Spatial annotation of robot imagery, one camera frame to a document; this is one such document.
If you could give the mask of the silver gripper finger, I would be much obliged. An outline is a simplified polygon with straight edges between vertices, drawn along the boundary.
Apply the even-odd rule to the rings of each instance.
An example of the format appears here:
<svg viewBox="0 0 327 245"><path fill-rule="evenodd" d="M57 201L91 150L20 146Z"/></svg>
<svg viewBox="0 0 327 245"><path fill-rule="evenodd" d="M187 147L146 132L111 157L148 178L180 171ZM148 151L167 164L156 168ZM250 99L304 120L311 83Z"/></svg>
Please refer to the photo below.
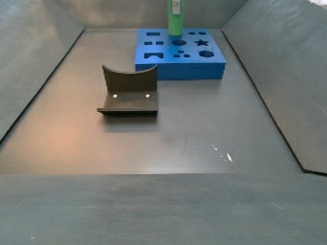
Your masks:
<svg viewBox="0 0 327 245"><path fill-rule="evenodd" d="M180 14L182 2L180 0L172 0L172 14Z"/></svg>

